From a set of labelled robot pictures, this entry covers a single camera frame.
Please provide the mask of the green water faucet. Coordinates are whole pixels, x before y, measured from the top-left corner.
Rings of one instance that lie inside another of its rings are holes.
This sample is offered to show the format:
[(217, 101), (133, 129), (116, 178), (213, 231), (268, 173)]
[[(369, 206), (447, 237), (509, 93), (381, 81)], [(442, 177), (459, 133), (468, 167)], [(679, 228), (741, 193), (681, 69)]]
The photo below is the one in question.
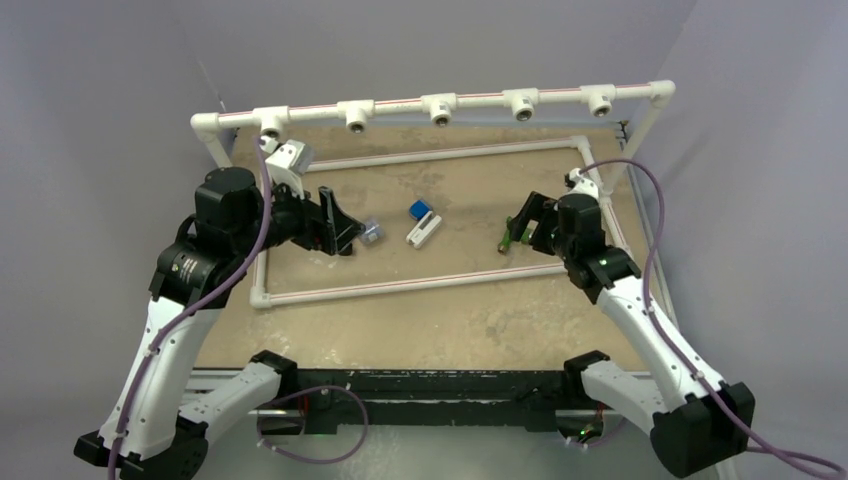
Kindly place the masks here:
[[(502, 239), (500, 240), (500, 242), (497, 245), (497, 252), (501, 255), (506, 255), (509, 252), (511, 245), (513, 243), (515, 243), (515, 240), (512, 238), (512, 235), (511, 235), (511, 222), (512, 222), (512, 217), (507, 216), (506, 219), (505, 219), (504, 234), (502, 236)], [(532, 234), (533, 234), (533, 230), (531, 228), (527, 228), (524, 231), (524, 233), (522, 234), (522, 236), (520, 237), (520, 239), (518, 240), (518, 242), (521, 243), (522, 245), (529, 245)]]

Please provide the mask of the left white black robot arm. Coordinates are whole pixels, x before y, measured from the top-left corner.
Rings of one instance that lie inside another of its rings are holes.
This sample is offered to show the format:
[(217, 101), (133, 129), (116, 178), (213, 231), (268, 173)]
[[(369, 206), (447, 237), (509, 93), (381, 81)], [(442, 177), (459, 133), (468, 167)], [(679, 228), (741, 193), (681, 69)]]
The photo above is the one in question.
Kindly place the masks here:
[(144, 334), (108, 419), (78, 438), (76, 457), (111, 479), (190, 479), (206, 455), (250, 410), (284, 409), (308, 395), (297, 364), (255, 354), (233, 378), (192, 403), (183, 400), (195, 361), (232, 289), (261, 253), (286, 242), (348, 256), (363, 230), (333, 191), (297, 194), (242, 167), (210, 171), (195, 210), (159, 255)]

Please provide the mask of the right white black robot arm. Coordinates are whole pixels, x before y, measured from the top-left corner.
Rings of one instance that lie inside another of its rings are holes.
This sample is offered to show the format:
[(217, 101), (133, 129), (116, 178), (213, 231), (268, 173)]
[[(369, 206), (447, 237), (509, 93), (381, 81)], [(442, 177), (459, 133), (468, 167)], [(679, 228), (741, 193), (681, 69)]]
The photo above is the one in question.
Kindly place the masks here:
[(529, 222), (533, 250), (559, 257), (569, 280), (610, 318), (648, 367), (651, 378), (626, 374), (600, 353), (566, 362), (564, 399), (597, 400), (644, 432), (665, 469), (684, 478), (746, 451), (755, 398), (729, 384), (686, 342), (649, 292), (623, 249), (606, 242), (598, 200), (569, 192), (553, 199), (531, 192), (509, 223), (518, 240)]

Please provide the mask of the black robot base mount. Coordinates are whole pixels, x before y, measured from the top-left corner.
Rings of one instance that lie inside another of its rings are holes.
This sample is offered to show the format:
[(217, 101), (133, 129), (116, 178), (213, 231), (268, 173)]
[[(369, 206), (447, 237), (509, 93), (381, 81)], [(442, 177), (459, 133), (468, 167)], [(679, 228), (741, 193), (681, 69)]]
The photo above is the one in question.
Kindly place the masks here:
[(309, 434), (364, 424), (555, 432), (565, 411), (598, 409), (578, 376), (608, 358), (594, 350), (559, 370), (318, 369), (282, 359), (281, 385), (266, 404), (304, 415)]

